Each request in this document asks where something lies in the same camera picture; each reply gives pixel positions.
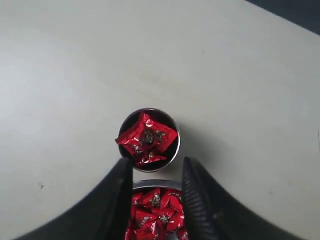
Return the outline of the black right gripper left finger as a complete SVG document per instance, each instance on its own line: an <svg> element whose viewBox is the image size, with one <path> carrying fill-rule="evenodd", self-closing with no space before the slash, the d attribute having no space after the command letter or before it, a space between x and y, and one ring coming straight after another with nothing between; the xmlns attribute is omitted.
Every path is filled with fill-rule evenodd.
<svg viewBox="0 0 320 240"><path fill-rule="evenodd" d="M59 217L21 240L123 240L131 214L133 164L120 158L103 180Z"/></svg>

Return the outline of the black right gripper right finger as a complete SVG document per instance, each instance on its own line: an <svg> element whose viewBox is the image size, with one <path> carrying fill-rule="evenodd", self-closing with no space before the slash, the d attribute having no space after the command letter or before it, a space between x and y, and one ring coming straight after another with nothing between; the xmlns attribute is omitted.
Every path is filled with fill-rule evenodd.
<svg viewBox="0 0 320 240"><path fill-rule="evenodd" d="M228 193L194 157L182 170L184 225L190 240L298 240Z"/></svg>

